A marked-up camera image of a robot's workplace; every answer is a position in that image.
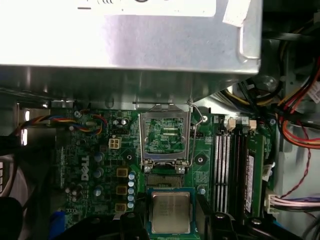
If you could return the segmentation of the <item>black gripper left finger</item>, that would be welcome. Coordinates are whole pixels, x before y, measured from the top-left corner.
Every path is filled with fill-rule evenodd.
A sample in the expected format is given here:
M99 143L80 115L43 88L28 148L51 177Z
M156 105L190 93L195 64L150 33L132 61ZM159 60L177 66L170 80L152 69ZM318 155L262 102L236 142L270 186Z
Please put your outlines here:
M136 212L95 215L65 231L66 240L148 240L149 235Z

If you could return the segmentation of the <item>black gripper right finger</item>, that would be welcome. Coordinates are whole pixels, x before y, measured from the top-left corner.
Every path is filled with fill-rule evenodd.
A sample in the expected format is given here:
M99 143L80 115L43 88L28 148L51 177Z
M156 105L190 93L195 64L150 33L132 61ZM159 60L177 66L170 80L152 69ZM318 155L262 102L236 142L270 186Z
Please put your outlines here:
M206 198L195 198L195 226L202 240L283 240L281 228L263 218L249 218L243 224L227 213L214 212Z

